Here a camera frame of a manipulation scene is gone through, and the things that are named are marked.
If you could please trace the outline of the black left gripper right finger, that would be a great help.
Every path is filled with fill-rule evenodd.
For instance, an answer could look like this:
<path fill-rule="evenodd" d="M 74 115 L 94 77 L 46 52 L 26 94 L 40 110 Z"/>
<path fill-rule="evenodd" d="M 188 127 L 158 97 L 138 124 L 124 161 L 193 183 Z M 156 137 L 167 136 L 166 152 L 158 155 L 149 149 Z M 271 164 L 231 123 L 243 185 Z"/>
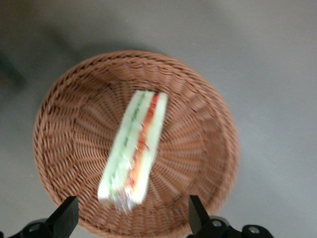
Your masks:
<path fill-rule="evenodd" d="M 234 229 L 223 217 L 208 215 L 200 198 L 190 195 L 188 202 L 190 238 L 273 238 L 264 227 L 245 225 L 241 231 Z"/>

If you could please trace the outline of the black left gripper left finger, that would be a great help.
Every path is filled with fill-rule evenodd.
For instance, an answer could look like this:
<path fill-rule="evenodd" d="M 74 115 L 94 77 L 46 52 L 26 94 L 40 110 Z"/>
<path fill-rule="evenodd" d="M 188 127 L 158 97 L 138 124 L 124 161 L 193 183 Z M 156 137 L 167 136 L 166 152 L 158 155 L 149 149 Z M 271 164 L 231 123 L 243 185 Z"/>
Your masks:
<path fill-rule="evenodd" d="M 13 238 L 68 238 L 79 221 L 77 196 L 66 198 L 47 219 L 34 220 Z"/>

